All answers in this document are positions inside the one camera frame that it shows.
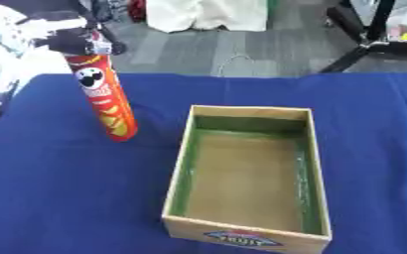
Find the metal stand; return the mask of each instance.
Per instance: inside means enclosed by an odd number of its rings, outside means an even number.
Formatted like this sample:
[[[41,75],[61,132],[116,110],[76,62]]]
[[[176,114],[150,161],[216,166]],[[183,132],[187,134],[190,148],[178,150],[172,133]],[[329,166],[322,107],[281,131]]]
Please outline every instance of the metal stand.
[[[375,17],[367,28],[352,22],[340,6],[329,8],[327,16],[330,21],[354,40],[357,47],[320,72],[342,72],[370,53],[407,56],[407,43],[389,42],[386,39],[386,23],[394,5],[395,0],[380,0]]]

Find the box label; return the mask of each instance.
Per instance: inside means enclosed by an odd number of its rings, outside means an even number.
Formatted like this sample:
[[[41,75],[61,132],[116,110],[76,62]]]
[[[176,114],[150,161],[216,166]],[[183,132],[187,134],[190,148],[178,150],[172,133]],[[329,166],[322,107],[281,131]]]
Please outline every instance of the box label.
[[[259,235],[239,230],[217,231],[205,233],[204,235],[217,239],[224,243],[242,247],[283,246],[281,243],[272,241],[268,238],[260,237]]]

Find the black chair leg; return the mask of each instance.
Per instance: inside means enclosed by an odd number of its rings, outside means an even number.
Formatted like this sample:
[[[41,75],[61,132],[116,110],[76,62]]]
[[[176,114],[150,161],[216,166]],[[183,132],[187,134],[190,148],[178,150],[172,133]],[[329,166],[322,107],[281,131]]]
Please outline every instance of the black chair leg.
[[[340,59],[325,67],[320,73],[343,72],[369,53],[367,48],[357,47]]]
[[[374,45],[369,50],[375,53],[389,53],[407,56],[407,43],[391,42],[388,44]]]
[[[362,29],[356,24],[352,23],[337,7],[332,7],[327,10],[327,16],[337,26],[339,26],[352,40],[358,44],[361,43]]]

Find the cable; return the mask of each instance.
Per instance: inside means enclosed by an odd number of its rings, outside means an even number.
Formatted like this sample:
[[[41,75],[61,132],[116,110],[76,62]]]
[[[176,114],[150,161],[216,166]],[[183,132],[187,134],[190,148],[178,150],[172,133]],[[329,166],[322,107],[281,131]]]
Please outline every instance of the cable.
[[[251,62],[251,66],[252,66],[252,70],[253,70],[253,74],[252,74],[252,75],[253,75],[253,76],[256,76],[256,71],[255,71],[255,69],[254,69],[254,67],[255,67],[255,65],[254,65],[254,60],[253,60],[250,56],[245,55],[245,54],[237,54],[237,55],[235,55],[235,56],[232,56],[232,57],[229,58],[225,63],[221,64],[221,65],[219,66],[218,71],[217,71],[217,76],[225,77],[224,71],[225,71],[226,66],[229,65],[229,64],[231,64],[231,62],[232,62],[233,60],[238,59],[238,58],[244,58],[244,59],[246,59],[246,60],[249,60],[249,61]]]

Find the pringles mascot face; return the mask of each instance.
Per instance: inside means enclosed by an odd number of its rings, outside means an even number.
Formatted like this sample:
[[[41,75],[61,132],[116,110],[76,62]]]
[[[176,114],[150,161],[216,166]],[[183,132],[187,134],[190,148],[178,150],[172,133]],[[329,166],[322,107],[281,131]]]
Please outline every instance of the pringles mascot face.
[[[84,88],[97,89],[104,83],[104,74],[98,67],[83,68],[75,73]]]

